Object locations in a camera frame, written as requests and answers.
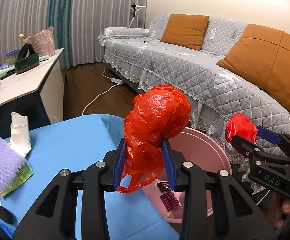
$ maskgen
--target table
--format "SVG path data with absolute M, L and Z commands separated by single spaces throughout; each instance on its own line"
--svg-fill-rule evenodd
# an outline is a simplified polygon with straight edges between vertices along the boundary
M 117 149 L 123 137 L 120 117 L 106 114 L 84 115 L 30 131 L 32 151 L 27 160 L 33 176 L 21 187 L 2 198 L 2 206 L 17 221 L 13 232 L 30 206 L 62 169 L 72 172 L 88 168 L 102 160 L 106 152 Z M 129 179 L 121 185 L 127 187 Z M 76 238 L 80 240 L 81 198 L 79 192 L 76 215 Z M 106 216 L 111 240 L 177 240 L 179 235 L 160 215 L 142 189 L 132 194 L 105 192 Z
M 29 117 L 29 129 L 63 120 L 64 82 L 57 49 L 49 60 L 0 83 L 0 137 L 10 136 L 11 112 Z

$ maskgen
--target sofa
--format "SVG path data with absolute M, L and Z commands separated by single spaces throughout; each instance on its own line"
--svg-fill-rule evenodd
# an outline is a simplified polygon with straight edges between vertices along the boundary
M 256 126 L 290 134 L 290 112 L 265 91 L 216 64 L 242 35 L 247 23 L 213 17 L 208 21 L 201 50 L 160 42 L 170 15 L 155 17 L 149 29 L 105 28 L 99 36 L 104 59 L 120 76 L 150 90 L 170 84 L 189 99 L 192 128 L 216 140 L 231 163 L 249 172 L 248 160 L 225 141 L 224 132 L 232 115 L 241 112 Z M 266 152 L 283 154 L 271 143 L 257 138 Z M 255 192 L 260 190 L 252 185 Z

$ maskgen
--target crumpled red plastic bag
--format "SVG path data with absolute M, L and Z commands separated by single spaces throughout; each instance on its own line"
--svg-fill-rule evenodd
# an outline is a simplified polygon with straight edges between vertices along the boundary
M 159 148 L 163 138 L 178 135 L 189 122 L 189 100 L 181 90 L 170 85 L 157 85 L 134 100 L 134 109 L 125 118 L 124 136 L 127 153 L 123 178 L 131 175 L 128 188 L 119 186 L 121 193 L 132 193 L 150 184 L 164 169 Z
M 225 129 L 225 139 L 232 141 L 234 135 L 239 135 L 252 143 L 256 142 L 257 127 L 243 114 L 234 114 L 228 121 Z

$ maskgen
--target pink basket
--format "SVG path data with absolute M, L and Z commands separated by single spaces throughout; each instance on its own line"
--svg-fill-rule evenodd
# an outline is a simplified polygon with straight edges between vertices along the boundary
M 200 166 L 205 171 L 217 173 L 219 170 L 227 170 L 232 174 L 232 169 L 226 153 L 223 149 L 207 135 L 185 127 L 176 137 L 168 140 L 173 150 L 182 152 L 187 161 L 191 161 Z M 142 187 L 144 193 L 157 208 L 160 214 L 170 223 L 180 224 L 183 217 L 183 208 L 177 208 L 168 212 L 160 199 L 160 192 L 156 184 L 167 181 L 166 171 L 159 175 L 151 184 Z M 180 204 L 184 205 L 184 192 L 175 193 Z M 206 191 L 207 215 L 213 214 L 212 198 L 209 190 Z
M 24 39 L 24 44 L 31 43 L 34 50 L 40 57 L 53 56 L 55 54 L 55 42 L 53 31 L 43 31 L 36 33 L 27 39 Z

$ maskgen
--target blue table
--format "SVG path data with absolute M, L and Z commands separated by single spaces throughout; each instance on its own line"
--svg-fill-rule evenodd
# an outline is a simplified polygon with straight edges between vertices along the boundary
M 2 206 L 16 217 L 14 225 L 0 220 L 4 230 L 15 231 L 30 206 L 61 169 L 84 170 L 102 160 L 106 152 L 117 149 L 123 137 L 123 122 L 122 118 L 113 115 L 84 115 L 30 131 L 32 151 L 27 160 L 34 175 L 2 198 Z M 129 178 L 121 182 L 124 187 L 128 184 Z M 76 216 L 78 240 L 81 239 L 81 197 L 80 190 Z M 111 240 L 179 238 L 141 189 L 132 194 L 105 192 L 105 205 Z

